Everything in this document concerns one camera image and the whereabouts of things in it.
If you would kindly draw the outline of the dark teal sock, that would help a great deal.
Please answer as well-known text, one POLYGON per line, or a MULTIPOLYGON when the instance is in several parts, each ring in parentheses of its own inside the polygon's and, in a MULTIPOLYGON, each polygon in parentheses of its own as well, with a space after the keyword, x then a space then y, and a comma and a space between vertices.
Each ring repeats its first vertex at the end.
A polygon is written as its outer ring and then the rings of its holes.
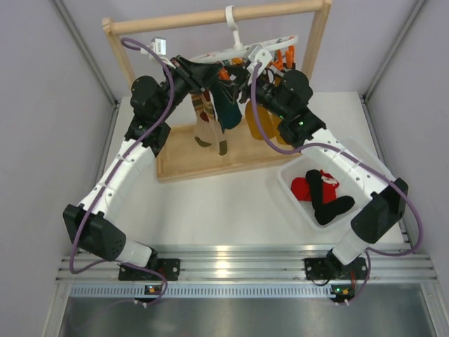
POLYGON ((231 130, 238 126, 242 114, 237 103, 231 103, 218 84, 210 87, 213 104, 222 131, 231 130))

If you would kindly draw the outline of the white plastic clip hanger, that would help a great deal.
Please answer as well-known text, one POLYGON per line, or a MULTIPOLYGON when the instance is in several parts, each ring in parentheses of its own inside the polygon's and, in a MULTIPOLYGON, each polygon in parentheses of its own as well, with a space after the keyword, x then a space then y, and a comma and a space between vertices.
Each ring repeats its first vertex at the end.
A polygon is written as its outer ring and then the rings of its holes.
POLYGON ((260 46, 263 49, 273 52, 276 50, 284 49, 290 46, 294 46, 298 42, 298 35, 290 35, 286 37, 279 37, 267 41, 261 41, 253 44, 244 45, 241 42, 239 29, 234 19, 234 6, 227 6, 225 8, 225 19, 228 28, 230 28, 234 45, 228 49, 222 49, 219 51, 213 51, 202 55, 195 56, 190 60, 197 63, 214 63, 225 60, 232 60, 234 58, 242 58, 249 50, 254 46, 260 46))

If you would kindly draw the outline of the black sock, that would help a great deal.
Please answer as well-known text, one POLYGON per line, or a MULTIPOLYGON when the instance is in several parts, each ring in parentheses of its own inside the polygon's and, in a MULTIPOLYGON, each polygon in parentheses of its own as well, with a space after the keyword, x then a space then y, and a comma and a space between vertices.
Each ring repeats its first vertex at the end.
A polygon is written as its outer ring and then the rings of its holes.
MULTIPOLYGON (((305 178, 310 178, 312 173, 308 171, 305 178)), ((355 201, 353 197, 342 196, 338 197, 335 201, 328 204, 323 204, 321 195, 317 195, 314 201, 311 202, 314 209, 314 216, 319 225, 327 225, 332 222, 334 218, 343 213, 348 212, 354 205, 355 201)))

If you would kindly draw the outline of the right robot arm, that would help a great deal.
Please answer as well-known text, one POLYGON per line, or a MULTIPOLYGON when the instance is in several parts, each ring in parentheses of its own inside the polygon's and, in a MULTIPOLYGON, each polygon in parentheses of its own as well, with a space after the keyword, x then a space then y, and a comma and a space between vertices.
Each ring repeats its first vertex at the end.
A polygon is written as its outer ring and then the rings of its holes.
POLYGON ((259 75, 264 69, 261 63, 225 69, 229 75, 220 83, 232 102, 250 100, 253 106, 261 105, 280 117, 278 130, 292 146, 289 153, 300 152, 323 165, 355 197, 361 210, 325 258, 332 276, 346 277, 353 270, 353 261, 403 217, 409 201, 407 183, 388 179, 343 150, 326 124, 309 109, 313 91, 304 73, 288 70, 275 85, 259 75))

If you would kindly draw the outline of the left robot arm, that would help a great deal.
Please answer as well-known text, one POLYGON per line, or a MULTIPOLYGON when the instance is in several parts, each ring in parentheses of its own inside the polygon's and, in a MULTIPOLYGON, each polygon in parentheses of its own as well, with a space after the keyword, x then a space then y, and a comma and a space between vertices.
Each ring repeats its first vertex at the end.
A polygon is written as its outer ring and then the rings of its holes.
POLYGON ((68 205, 62 215, 73 252, 83 249, 104 261, 133 265, 144 279, 158 272, 156 251, 127 238, 114 223, 135 181, 165 145, 170 133, 167 118, 186 96, 214 84, 221 68, 181 56, 171 62, 163 66, 165 81, 141 76, 132 83, 134 117, 117 155, 91 192, 77 205, 68 205))

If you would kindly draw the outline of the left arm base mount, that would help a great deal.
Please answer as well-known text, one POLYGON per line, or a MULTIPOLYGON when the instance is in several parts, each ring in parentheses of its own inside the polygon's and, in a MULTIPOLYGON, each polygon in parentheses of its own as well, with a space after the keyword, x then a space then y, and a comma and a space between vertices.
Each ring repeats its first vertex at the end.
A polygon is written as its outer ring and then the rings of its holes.
MULTIPOLYGON (((148 270, 162 275, 167 281, 177 281, 180 274, 181 260, 178 258, 159 258, 156 264, 146 266, 148 270)), ((160 281, 158 275, 154 275, 147 271, 129 267, 127 265, 120 265, 119 281, 160 281)))

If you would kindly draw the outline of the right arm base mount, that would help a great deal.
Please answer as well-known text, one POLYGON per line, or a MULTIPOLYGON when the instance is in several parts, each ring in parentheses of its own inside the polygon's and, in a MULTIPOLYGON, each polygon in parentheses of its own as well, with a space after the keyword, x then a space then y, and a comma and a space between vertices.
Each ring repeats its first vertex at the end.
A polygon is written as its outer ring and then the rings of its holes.
POLYGON ((368 275, 365 258, 358 257, 348 265, 335 258, 305 258, 306 279, 317 284, 339 280, 363 280, 368 275))

